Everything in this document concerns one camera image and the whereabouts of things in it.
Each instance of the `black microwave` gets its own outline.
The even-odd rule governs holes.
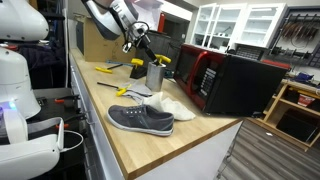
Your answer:
[[[263,112],[287,69],[183,44],[174,79],[208,114]]]

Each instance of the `white cabinet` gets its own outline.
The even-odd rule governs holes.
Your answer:
[[[227,46],[232,46],[237,37],[234,32],[239,29],[238,22],[240,22],[245,8],[246,4],[201,6],[191,37],[191,44],[220,49],[221,51],[224,51]]]
[[[248,5],[236,43],[268,48],[285,9],[285,3]]]

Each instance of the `gray sneaker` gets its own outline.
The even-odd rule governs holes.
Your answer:
[[[169,136],[173,131],[173,115],[159,112],[149,105],[123,107],[113,105],[108,110],[109,121],[119,129]]]

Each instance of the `metal container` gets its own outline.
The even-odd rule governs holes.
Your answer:
[[[148,64],[146,86],[153,92],[159,92],[164,77],[166,65],[155,65],[153,62]]]

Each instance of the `cardboard box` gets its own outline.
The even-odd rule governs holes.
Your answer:
[[[123,35],[115,41],[104,39],[91,18],[77,19],[82,27],[77,27],[77,45],[88,62],[105,62],[106,60],[130,63],[135,57],[133,47],[129,53],[122,51]]]

